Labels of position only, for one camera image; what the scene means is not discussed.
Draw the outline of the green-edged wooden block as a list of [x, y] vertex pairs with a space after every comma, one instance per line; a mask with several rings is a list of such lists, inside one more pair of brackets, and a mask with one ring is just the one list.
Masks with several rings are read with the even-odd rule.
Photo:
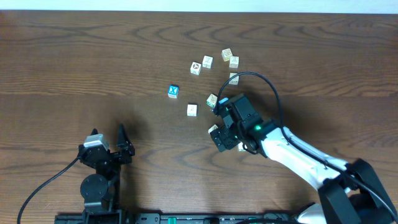
[[242, 142], [238, 144], [238, 151], [239, 152], [244, 152], [245, 151], [244, 144]]
[[214, 107], [216, 106], [217, 100], [218, 100], [218, 97], [217, 97], [216, 95], [214, 95], [214, 94], [211, 94], [211, 95], [207, 98], [206, 104], [207, 104], [209, 107], [214, 108]]

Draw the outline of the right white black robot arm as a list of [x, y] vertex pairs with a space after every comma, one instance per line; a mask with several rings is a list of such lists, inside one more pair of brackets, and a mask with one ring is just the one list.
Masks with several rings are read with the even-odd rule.
[[329, 156], [295, 136], [273, 119], [264, 121], [248, 98], [240, 94], [219, 100], [207, 99], [224, 124], [209, 134], [223, 152], [238, 147], [276, 161], [301, 177], [317, 192], [320, 203], [287, 217], [292, 223], [392, 223], [393, 206], [380, 179], [362, 159], [349, 163]]

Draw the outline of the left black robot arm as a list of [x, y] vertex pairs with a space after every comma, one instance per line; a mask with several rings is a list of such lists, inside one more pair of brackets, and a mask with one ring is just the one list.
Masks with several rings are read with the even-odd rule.
[[120, 207], [121, 166], [130, 164], [135, 148], [124, 126], [119, 125], [116, 146], [111, 152], [109, 144], [97, 129], [78, 146], [80, 162], [95, 170], [80, 186], [84, 198], [83, 223], [135, 223], [134, 215]]

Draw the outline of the plain small wooden block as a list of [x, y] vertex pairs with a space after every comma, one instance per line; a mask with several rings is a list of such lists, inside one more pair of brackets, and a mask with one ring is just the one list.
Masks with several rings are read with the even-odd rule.
[[198, 105], [188, 104], [187, 105], [187, 116], [197, 116]]

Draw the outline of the wooden block beside yellow one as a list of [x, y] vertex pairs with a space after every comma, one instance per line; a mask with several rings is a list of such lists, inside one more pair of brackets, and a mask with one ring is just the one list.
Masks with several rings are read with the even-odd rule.
[[231, 56], [229, 58], [229, 68], [238, 68], [239, 67], [239, 57]]

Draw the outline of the wooden block with X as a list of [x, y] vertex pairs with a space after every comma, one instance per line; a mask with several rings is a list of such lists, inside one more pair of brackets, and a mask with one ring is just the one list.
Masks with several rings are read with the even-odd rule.
[[213, 57], [205, 55], [203, 57], [202, 67], [210, 69], [212, 67], [212, 64], [213, 64]]

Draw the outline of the blue X wooden block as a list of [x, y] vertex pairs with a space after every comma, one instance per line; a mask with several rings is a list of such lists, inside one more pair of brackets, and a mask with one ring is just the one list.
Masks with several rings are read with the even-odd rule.
[[170, 85], [168, 89], [168, 97], [169, 98], [178, 98], [179, 87], [177, 85]]

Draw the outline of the wooden block with red circle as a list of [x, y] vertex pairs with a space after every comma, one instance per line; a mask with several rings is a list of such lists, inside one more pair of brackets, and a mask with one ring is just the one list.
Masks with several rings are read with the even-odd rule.
[[197, 62], [192, 62], [190, 67], [190, 73], [194, 75], [199, 75], [201, 72], [201, 64]]

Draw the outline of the yellow-edged wooden block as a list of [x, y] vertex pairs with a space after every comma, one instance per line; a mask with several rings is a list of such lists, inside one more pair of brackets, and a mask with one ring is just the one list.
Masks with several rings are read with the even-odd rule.
[[233, 56], [233, 53], [232, 53], [231, 49], [223, 49], [221, 51], [221, 56], [222, 56], [223, 61], [227, 62]]

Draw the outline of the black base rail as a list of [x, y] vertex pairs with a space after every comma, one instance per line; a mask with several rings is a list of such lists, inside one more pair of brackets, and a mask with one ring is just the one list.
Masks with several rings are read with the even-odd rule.
[[110, 213], [97, 215], [60, 214], [54, 224], [234, 224], [246, 220], [264, 219], [266, 223], [297, 223], [283, 213], [267, 214], [159, 214], [159, 213]]

